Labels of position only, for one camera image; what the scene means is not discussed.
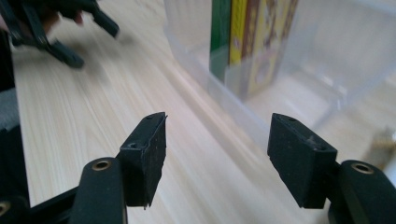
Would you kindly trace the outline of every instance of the yellow book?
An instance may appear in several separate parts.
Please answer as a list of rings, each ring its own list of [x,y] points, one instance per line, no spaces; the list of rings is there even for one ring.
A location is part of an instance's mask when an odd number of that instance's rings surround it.
[[[230,65],[241,63],[248,0],[231,2]]]

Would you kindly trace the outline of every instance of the book spine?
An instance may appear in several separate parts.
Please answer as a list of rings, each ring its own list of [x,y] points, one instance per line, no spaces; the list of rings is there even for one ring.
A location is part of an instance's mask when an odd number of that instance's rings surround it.
[[[209,70],[224,81],[230,57],[231,0],[212,1]]]
[[[248,0],[233,0],[231,4],[230,61],[241,63]]]
[[[253,53],[260,0],[248,0],[246,8],[245,32],[242,45],[242,60]]]

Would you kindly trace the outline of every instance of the black plastic part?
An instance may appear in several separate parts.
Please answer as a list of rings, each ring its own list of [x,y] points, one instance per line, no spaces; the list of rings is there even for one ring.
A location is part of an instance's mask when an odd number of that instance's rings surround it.
[[[41,24],[40,18],[38,17],[36,8],[30,4],[22,4],[26,18],[29,21],[27,24],[30,25],[29,29],[35,39],[35,45],[39,49],[46,49],[49,47],[49,41],[47,39],[46,32],[44,31],[43,25]]]
[[[30,212],[32,223],[67,223],[76,193],[77,188],[73,188],[33,207]]]
[[[354,223],[396,223],[396,188],[382,171],[362,161],[344,161],[339,182]]]
[[[267,153],[300,207],[323,208],[335,148],[297,119],[273,114]]]
[[[96,22],[96,24],[106,30],[113,37],[117,36],[120,27],[113,20],[111,20],[103,11],[97,10],[93,12],[92,15],[93,20]]]
[[[11,5],[7,0],[0,0],[0,14],[3,17],[5,23],[7,24],[9,33],[12,38],[21,39],[23,33],[19,25],[17,16],[14,14]]]
[[[127,223],[120,162],[102,158],[82,172],[69,224]]]
[[[70,67],[81,68],[84,65],[84,61],[73,50],[67,48],[59,41],[55,41],[50,45],[48,52]]]
[[[151,205],[166,155],[165,113],[143,118],[120,147],[125,200],[128,206]]]

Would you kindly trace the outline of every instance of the book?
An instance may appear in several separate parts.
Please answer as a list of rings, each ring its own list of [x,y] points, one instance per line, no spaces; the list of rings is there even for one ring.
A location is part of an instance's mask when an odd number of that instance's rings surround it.
[[[230,73],[227,87],[240,95],[246,88],[246,73],[250,68],[243,61],[253,53],[254,36],[261,0],[233,0],[230,37]]]
[[[248,0],[233,0],[231,4],[230,65],[242,61],[247,4]]]
[[[298,0],[261,0],[251,70],[241,85],[246,97],[274,80],[283,58]]]
[[[224,81],[230,55],[231,0],[212,1],[209,70]]]

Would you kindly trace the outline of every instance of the screw hole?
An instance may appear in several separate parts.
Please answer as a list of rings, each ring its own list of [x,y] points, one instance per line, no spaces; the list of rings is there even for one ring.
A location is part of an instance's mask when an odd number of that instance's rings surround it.
[[[110,167],[110,161],[99,161],[92,166],[92,169],[95,171],[102,171]]]
[[[136,147],[136,143],[131,143],[131,144],[128,145],[128,147],[135,148]]]
[[[353,163],[352,168],[355,169],[356,171],[358,171],[362,174],[366,174],[366,175],[372,175],[374,173],[374,170],[371,167],[369,167],[363,163]]]

